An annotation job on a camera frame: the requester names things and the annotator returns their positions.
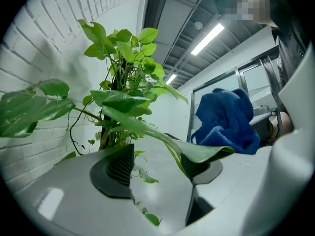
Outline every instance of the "white brick wall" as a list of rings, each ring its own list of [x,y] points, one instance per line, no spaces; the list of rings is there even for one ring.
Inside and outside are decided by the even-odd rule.
[[[144,0],[28,0],[14,18],[0,44],[0,97],[41,80],[60,78],[70,86],[70,97],[82,108],[82,99],[106,75],[106,62],[82,56],[91,44],[76,19],[97,21],[107,32],[128,28],[137,34]],[[95,106],[89,106],[96,113]],[[27,188],[66,154],[74,151],[67,130],[78,117],[71,111],[55,121],[40,121],[26,138],[0,138],[0,170],[10,190]],[[89,153],[88,139],[99,131],[82,115],[74,139]],[[96,151],[98,144],[91,147]]]

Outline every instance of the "fluorescent light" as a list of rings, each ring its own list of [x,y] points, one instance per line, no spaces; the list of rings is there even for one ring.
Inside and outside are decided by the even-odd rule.
[[[224,26],[218,23],[208,34],[204,37],[203,40],[193,49],[191,54],[197,55],[209,42],[214,39],[221,31],[223,31]]]
[[[172,82],[172,80],[175,79],[175,77],[176,77],[176,74],[173,74],[173,75],[171,76],[171,78],[169,78],[166,83],[167,83],[167,84],[170,84],[170,83]]]

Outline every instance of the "blue towel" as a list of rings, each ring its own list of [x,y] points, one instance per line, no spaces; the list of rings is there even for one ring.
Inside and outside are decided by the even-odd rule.
[[[256,153],[259,136],[249,124],[253,108],[241,88],[227,91],[220,88],[202,96],[196,116],[201,127],[191,136],[206,146],[231,146],[237,153]]]

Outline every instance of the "pothos plant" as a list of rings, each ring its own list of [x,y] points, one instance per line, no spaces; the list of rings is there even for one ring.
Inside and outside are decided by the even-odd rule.
[[[82,99],[83,109],[76,107],[75,101],[68,97],[69,86],[59,79],[5,93],[0,101],[0,137],[26,137],[34,131],[38,121],[55,120],[70,111],[78,111],[79,116],[69,131],[79,155],[82,153],[71,131],[82,115],[101,127],[95,135],[99,140],[99,149],[123,146],[148,135],[164,142],[185,175],[181,153],[192,162],[201,163],[222,150],[234,152],[230,147],[206,147],[173,140],[153,124],[145,122],[144,116],[152,113],[150,104],[162,94],[171,93],[176,99],[189,103],[186,97],[163,81],[165,73],[162,66],[150,57],[156,49],[152,42],[157,36],[157,29],[144,28],[138,36],[127,29],[106,34],[99,23],[87,24],[84,20],[78,20],[78,23],[92,42],[84,55],[109,63],[105,78],[99,81],[99,90],[91,90]],[[97,114],[87,110],[90,104],[99,107]],[[93,145],[95,140],[89,140],[89,143]],[[140,153],[142,151],[136,151],[135,156],[140,156]],[[73,156],[75,153],[67,155],[64,160]],[[146,182],[157,182],[142,168],[137,172]]]

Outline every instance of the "person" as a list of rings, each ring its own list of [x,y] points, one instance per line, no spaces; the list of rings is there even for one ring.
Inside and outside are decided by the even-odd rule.
[[[305,55],[310,42],[286,0],[215,0],[218,13],[231,20],[253,20],[271,26],[276,42],[279,40],[280,55],[277,66],[281,89],[292,77]],[[283,134],[293,130],[292,121],[284,105],[280,106]],[[277,118],[270,122],[269,138],[279,137]]]

